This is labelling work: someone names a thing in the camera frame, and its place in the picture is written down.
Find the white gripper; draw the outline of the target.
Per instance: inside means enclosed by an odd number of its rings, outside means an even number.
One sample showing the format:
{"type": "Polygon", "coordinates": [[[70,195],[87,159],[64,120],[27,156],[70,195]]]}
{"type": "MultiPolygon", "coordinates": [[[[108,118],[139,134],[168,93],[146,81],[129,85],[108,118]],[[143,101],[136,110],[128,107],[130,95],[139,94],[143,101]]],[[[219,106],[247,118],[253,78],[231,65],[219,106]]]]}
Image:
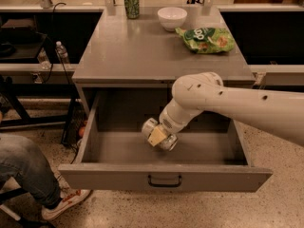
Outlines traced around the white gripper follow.
{"type": "Polygon", "coordinates": [[[160,124],[150,130],[148,142],[152,146],[158,145],[167,138],[166,131],[171,134],[179,133],[201,113],[199,109],[184,108],[172,99],[160,114],[160,124]]]}

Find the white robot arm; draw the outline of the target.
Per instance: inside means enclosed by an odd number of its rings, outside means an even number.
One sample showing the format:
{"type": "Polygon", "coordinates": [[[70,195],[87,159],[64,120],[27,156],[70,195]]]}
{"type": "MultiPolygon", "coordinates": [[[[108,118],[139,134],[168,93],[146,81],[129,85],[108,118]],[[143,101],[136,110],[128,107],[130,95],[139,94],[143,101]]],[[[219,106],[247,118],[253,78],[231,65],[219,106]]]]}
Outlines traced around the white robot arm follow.
{"type": "Polygon", "coordinates": [[[143,124],[142,133],[151,145],[171,150],[176,134],[204,111],[304,144],[303,93],[226,87],[214,72],[179,77],[172,86],[172,100],[157,120],[143,124]]]}

